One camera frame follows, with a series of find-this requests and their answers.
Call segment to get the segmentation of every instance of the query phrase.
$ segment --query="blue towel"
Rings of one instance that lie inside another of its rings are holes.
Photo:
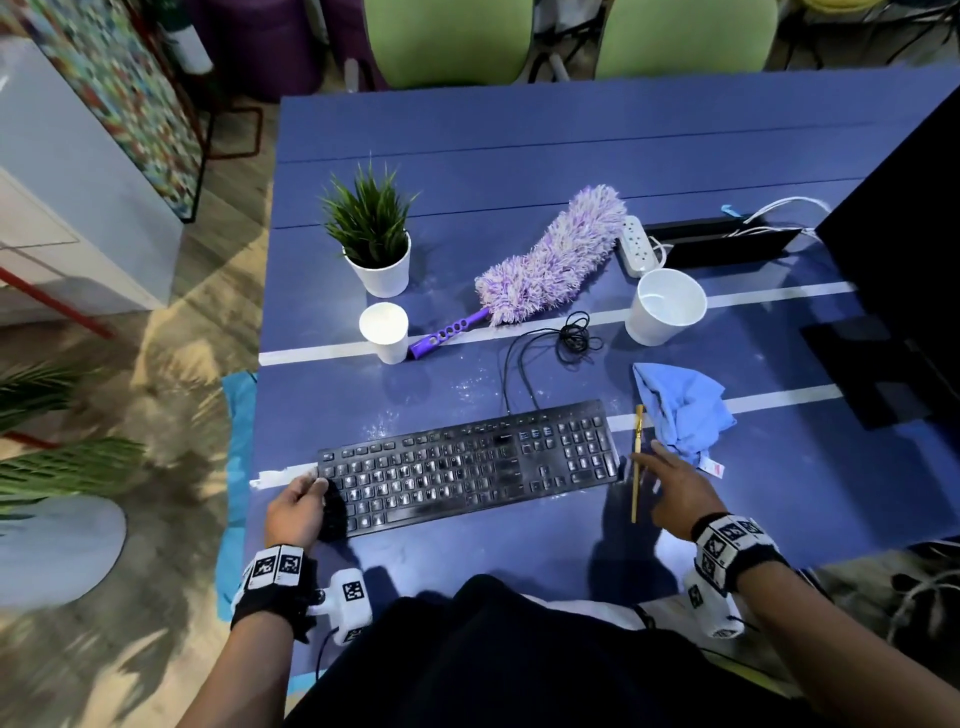
[[[220,542],[214,584],[217,590],[217,617],[230,621],[230,603],[243,572],[243,539],[250,499],[250,461],[253,451],[253,406],[256,379],[250,372],[238,372],[221,379],[233,425],[227,453],[227,530]]]
[[[634,364],[640,401],[654,422],[657,439],[691,465],[736,420],[720,396],[723,386],[709,376],[666,364]]]

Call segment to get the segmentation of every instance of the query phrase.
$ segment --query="wristband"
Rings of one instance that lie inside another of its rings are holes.
[[[315,562],[299,546],[271,546],[257,551],[244,569],[233,598],[230,629],[244,617],[271,612],[286,619],[294,638],[306,644],[306,633],[317,623],[306,614],[316,576]]]
[[[694,526],[697,530],[694,566],[723,596],[736,592],[737,577],[745,570],[768,561],[787,563],[774,540],[753,519],[713,514],[700,519]]]

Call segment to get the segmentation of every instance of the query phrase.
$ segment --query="keyboard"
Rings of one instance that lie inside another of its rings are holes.
[[[600,400],[322,449],[322,541],[618,480]]]

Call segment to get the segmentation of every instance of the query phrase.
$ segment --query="person's left hand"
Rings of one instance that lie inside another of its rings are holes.
[[[288,544],[309,551],[324,524],[327,485],[326,480],[316,476],[316,471],[295,478],[267,507],[264,546]]]

